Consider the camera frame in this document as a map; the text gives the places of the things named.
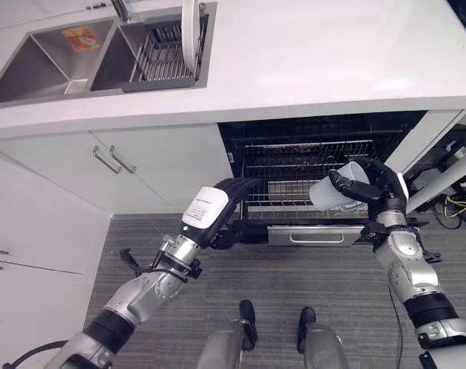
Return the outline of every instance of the kitchen sink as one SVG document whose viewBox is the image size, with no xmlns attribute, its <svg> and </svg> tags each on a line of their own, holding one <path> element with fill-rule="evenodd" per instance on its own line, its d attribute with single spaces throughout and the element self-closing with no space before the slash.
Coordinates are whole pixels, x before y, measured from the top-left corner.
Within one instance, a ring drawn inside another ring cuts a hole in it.
<svg viewBox="0 0 466 369">
<path fill-rule="evenodd" d="M 0 74 L 0 107 L 207 85 L 216 3 L 201 4 L 194 68 L 181 7 L 66 25 L 24 38 Z"/>
<path fill-rule="evenodd" d="M 0 77 L 0 102 L 83 92 L 113 22 L 86 22 L 27 35 Z"/>
</svg>

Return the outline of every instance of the wire rack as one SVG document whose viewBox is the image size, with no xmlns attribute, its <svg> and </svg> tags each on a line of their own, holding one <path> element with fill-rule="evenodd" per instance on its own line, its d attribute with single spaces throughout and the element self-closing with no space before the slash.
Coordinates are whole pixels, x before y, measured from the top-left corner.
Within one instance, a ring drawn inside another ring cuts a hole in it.
<svg viewBox="0 0 466 369">
<path fill-rule="evenodd" d="M 243 204 L 248 219 L 367 217 L 365 204 L 316 211 L 309 188 L 331 169 L 339 169 L 355 158 L 374 157 L 372 140 L 251 144 L 244 146 L 243 154 L 243 177 L 263 179 Z"/>
<path fill-rule="evenodd" d="M 181 49 L 180 22 L 171 22 L 149 30 L 148 36 L 138 49 L 129 82 L 177 81 L 186 78 L 198 79 L 204 46 L 206 19 L 201 18 L 198 50 L 195 56 L 195 75 L 187 68 Z"/>
</svg>

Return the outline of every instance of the floor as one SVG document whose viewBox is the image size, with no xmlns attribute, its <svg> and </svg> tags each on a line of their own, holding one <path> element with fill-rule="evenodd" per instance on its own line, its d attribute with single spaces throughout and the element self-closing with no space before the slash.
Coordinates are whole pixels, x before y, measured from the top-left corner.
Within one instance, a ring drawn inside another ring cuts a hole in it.
<svg viewBox="0 0 466 369">
<path fill-rule="evenodd" d="M 442 286 L 466 319 L 466 228 L 448 231 L 431 213 L 421 235 L 425 246 L 442 253 L 435 264 Z M 87 322 L 122 283 L 133 277 L 118 258 L 130 247 L 142 264 L 151 262 L 163 234 L 176 234 L 178 214 L 114 216 L 103 249 Z M 169 301 L 119 353 L 116 368 L 193 368 L 209 331 L 238 317 L 238 302 L 250 299 L 258 320 L 258 345 L 244 355 L 245 368 L 303 367 L 296 352 L 300 310 L 312 306 L 318 321 L 341 336 L 351 368 L 395 367 L 398 325 L 386 279 L 370 246 L 351 248 L 269 248 L 237 245 L 205 250 L 204 272 Z M 405 312 L 401 368 L 420 367 L 421 349 Z"/>
</svg>

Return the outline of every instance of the white label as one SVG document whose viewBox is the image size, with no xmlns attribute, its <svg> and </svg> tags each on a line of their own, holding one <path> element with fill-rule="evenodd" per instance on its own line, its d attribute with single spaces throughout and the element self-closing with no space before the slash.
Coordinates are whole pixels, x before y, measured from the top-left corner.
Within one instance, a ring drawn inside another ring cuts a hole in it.
<svg viewBox="0 0 466 369">
<path fill-rule="evenodd" d="M 227 203 L 226 192 L 213 187 L 203 187 L 185 210 L 181 221 L 192 227 L 209 228 L 218 219 Z"/>
</svg>

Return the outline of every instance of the cup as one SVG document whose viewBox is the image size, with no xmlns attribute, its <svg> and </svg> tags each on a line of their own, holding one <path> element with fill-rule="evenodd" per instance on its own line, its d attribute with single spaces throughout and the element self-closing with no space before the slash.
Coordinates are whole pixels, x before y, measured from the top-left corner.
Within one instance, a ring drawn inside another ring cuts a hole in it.
<svg viewBox="0 0 466 369">
<path fill-rule="evenodd" d="M 354 161 L 350 161 L 344 167 L 339 168 L 338 172 L 340 175 L 351 180 L 367 184 L 370 183 L 363 168 Z M 341 192 L 338 192 L 332 185 L 331 179 L 328 176 L 310 187 L 310 200 L 315 206 L 315 209 L 321 211 L 336 208 L 350 202 L 354 204 L 359 203 L 359 201 L 348 198 Z"/>
</svg>

